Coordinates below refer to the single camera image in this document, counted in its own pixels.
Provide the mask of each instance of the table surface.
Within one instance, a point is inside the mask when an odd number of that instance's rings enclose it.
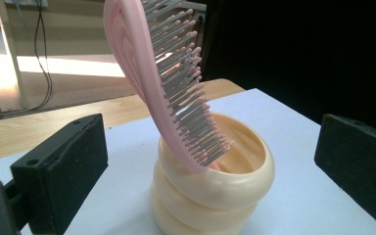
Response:
[[[244,89],[227,79],[205,81],[206,98],[213,100]],[[0,120],[0,158],[30,150],[77,118],[102,114],[105,127],[150,116],[137,95]]]
[[[223,92],[219,93],[223,97],[210,101],[211,111],[236,118],[256,131],[269,146],[275,162],[272,187],[259,201],[242,235],[376,235],[376,220],[314,163],[319,124],[257,89],[242,91],[233,85],[232,94],[228,95],[230,82],[220,80],[208,83],[212,84],[212,88],[219,90],[215,92]],[[111,102],[107,103],[114,110],[123,106],[120,101]],[[136,106],[143,115],[133,111],[130,104],[125,109],[133,113],[127,117],[125,111],[110,113],[103,105],[106,103],[102,103],[91,112],[82,109],[84,111],[80,114],[49,112],[20,117],[18,121],[0,121],[7,123],[1,124],[0,128],[9,126],[12,129],[13,133],[8,135],[17,133],[12,137],[15,141],[12,145],[17,145],[18,142],[28,142],[23,140],[22,129],[31,136],[28,138],[32,141],[34,131],[31,125],[37,128],[55,125],[44,133],[36,130],[36,135],[47,135],[74,118],[99,111],[106,115],[104,118],[110,119],[105,129],[109,167],[87,196],[66,235],[163,234],[153,220],[149,205],[149,188],[160,133],[140,101],[130,103],[138,103]],[[66,119],[59,123],[56,119],[62,117]],[[15,147],[10,148],[10,152],[16,153],[0,158],[0,180],[4,184],[12,178],[10,165],[31,146],[33,144],[23,144],[23,152]],[[22,234],[30,234],[28,226],[22,230]]]

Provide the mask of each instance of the black cable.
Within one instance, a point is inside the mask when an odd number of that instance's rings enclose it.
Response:
[[[35,107],[34,110],[44,107],[50,101],[50,99],[53,96],[53,82],[52,82],[52,79],[51,79],[51,74],[48,70],[47,38],[46,38],[46,34],[45,34],[44,19],[42,18],[42,2],[41,2],[41,0],[35,0],[35,2],[36,2],[37,7],[38,7],[38,22],[37,22],[36,28],[35,28],[34,50],[35,50],[35,56],[38,60],[39,66],[41,67],[41,70],[42,70],[42,72],[45,76],[45,80],[47,82],[47,92],[45,94],[45,98],[42,101],[42,103],[39,106]],[[44,56],[45,56],[45,60],[47,62],[46,63],[47,64],[47,71],[45,71],[41,62],[39,61],[39,55],[38,55],[37,36],[38,36],[38,31],[39,31],[40,25],[42,26],[42,34],[43,34],[43,40],[44,40]]]
[[[42,2],[41,2],[41,0],[35,0],[35,2],[37,4],[37,8],[38,8],[38,21],[37,21],[37,25],[36,25],[36,28],[35,28],[35,35],[34,35],[34,37],[32,39],[34,40],[35,57],[38,60],[38,64],[41,67],[42,73],[44,74],[45,80],[47,82],[47,91],[46,91],[46,94],[45,94],[45,98],[41,102],[40,105],[38,105],[38,106],[36,106],[34,108],[30,108],[30,109],[27,109],[27,110],[21,110],[21,111],[2,112],[2,113],[0,113],[0,116],[3,116],[3,115],[15,115],[15,114],[19,114],[19,113],[28,112],[28,111],[38,110],[38,109],[44,107],[51,100],[51,98],[53,96],[53,81],[52,81],[52,78],[51,78],[51,74],[50,74],[50,72],[48,70],[47,39],[46,39],[46,34],[45,34],[44,19],[42,17]],[[22,15],[22,12],[20,10],[20,6],[17,5],[17,8],[18,8],[18,12],[20,13],[20,16],[22,18],[23,25],[27,29],[26,23],[24,21],[24,16]],[[45,56],[45,60],[47,62],[46,63],[47,64],[47,71],[45,71],[44,67],[42,66],[42,64],[41,64],[41,62],[39,60],[39,55],[38,55],[37,36],[38,36],[38,31],[39,31],[39,26],[40,25],[42,26],[42,33],[43,33],[43,40],[44,40],[44,56]]]

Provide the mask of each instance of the floor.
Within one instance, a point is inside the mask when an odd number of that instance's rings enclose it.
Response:
[[[0,87],[0,119],[134,94],[113,55],[63,56],[47,60],[41,58],[41,63],[48,69],[52,80],[52,98],[43,108],[28,111],[43,102],[47,81],[41,70],[28,66],[35,64],[36,68],[37,58],[18,57],[18,61],[22,87],[17,86],[0,26],[0,84],[10,84],[8,87]],[[27,107],[22,105],[19,88],[23,90]]]

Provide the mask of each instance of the metal bristle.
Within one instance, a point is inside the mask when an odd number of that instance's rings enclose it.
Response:
[[[169,14],[180,6],[181,1],[163,0],[144,3],[148,22]],[[193,11],[181,11],[150,28],[158,74],[162,80],[164,98],[181,140],[200,165],[207,166],[229,149],[229,145],[214,122],[210,106],[203,98],[200,48],[189,43],[197,32],[186,32],[195,24],[184,18]]]

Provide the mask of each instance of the wire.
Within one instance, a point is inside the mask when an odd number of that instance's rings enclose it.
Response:
[[[35,56],[38,60],[39,66],[42,69],[42,72],[44,73],[45,80],[47,81],[47,92],[45,94],[45,98],[39,106],[34,108],[36,110],[36,109],[42,108],[43,106],[45,106],[51,100],[51,98],[53,96],[53,81],[51,79],[51,74],[48,70],[47,37],[46,37],[46,34],[45,34],[44,19],[42,18],[42,2],[41,2],[41,0],[35,0],[35,2],[37,4],[38,14],[39,14],[38,15],[38,22],[37,22],[36,28],[35,28],[35,37],[34,37]],[[43,40],[44,40],[44,55],[45,55],[45,61],[46,61],[46,65],[47,65],[47,71],[45,71],[45,69],[43,68],[41,61],[39,60],[39,55],[38,55],[37,35],[38,35],[38,30],[39,30],[40,25],[42,26],[42,34],[43,34]]]
[[[35,2],[36,2],[36,5],[37,5],[37,8],[38,8],[38,21],[37,21],[37,24],[36,24],[36,27],[35,27],[34,35],[32,35],[32,32],[30,31],[29,27],[27,26],[25,19],[24,19],[24,15],[21,11],[20,1],[19,0],[14,1],[15,5],[17,6],[18,13],[19,13],[21,20],[23,22],[23,26],[28,31],[29,37],[34,42],[35,57],[38,60],[38,64],[41,67],[42,73],[44,74],[45,81],[47,83],[47,91],[46,91],[46,94],[45,94],[43,101],[38,106],[30,108],[30,109],[26,109],[26,110],[21,110],[21,111],[2,112],[2,113],[0,113],[0,116],[15,115],[15,114],[19,114],[19,113],[24,113],[24,112],[35,111],[35,110],[41,109],[53,97],[53,81],[52,81],[51,74],[50,74],[49,69],[48,69],[47,38],[46,38],[46,33],[45,33],[44,19],[42,17],[42,2],[41,2],[41,0],[35,0]],[[42,66],[41,61],[39,59],[39,53],[38,53],[38,39],[37,38],[38,38],[38,32],[39,32],[40,26],[42,27],[42,34],[43,34],[43,40],[44,40],[44,56],[45,56],[47,71],[45,71],[44,67]]]

